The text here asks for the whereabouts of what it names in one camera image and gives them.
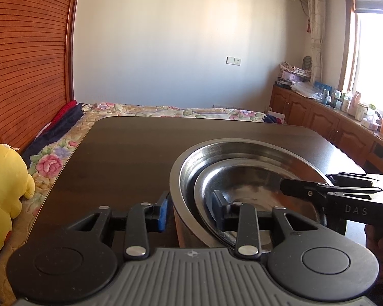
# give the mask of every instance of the tabletop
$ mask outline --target tabletop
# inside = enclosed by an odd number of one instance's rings
[[[139,202],[155,202],[169,189],[170,170],[182,152],[220,138],[253,139],[280,146],[324,174],[363,172],[343,152],[305,127],[215,119],[108,117],[92,126],[64,166],[29,240],[74,222],[98,206],[129,210]],[[152,249],[178,246],[173,214],[166,231],[149,234],[149,240]]]

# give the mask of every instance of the red cloth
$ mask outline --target red cloth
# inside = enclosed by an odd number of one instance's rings
[[[64,107],[62,107],[58,113],[55,115],[55,117],[53,118],[52,122],[50,125],[48,125],[48,127],[46,127],[45,131],[44,132],[47,132],[48,130],[50,130],[52,127],[54,127],[54,125],[60,120],[62,119],[62,117],[65,115],[65,113],[67,111],[69,111],[71,108],[75,107],[77,105],[77,101],[76,100],[72,100],[70,101],[69,103],[67,103]]]

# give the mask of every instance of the hand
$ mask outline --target hand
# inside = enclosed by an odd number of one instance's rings
[[[383,284],[383,238],[377,241],[376,231],[373,226],[365,226],[366,247],[376,255],[379,261],[379,279],[377,284]]]

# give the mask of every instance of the silver pin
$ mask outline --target silver pin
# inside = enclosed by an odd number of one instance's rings
[[[258,248],[252,245],[243,245],[238,248],[238,252],[245,256],[252,256],[258,254]]]
[[[126,249],[126,254],[131,257],[141,257],[146,254],[146,248],[142,246],[130,246]]]

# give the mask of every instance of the floral blanket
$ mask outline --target floral blanket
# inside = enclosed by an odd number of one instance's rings
[[[25,243],[35,218],[37,217],[51,187],[75,148],[79,145],[92,125],[99,119],[109,116],[144,116],[144,117],[187,117],[205,119],[231,119],[235,121],[262,122],[265,114],[247,110],[223,108],[180,109],[169,106],[133,106],[101,103],[88,104],[82,108],[84,116],[58,142],[45,146],[36,155],[30,156],[29,174],[35,181],[35,194],[32,199],[22,200],[22,211],[13,223],[10,239],[0,253],[0,302],[11,305],[14,294],[7,281],[5,266],[11,253]]]

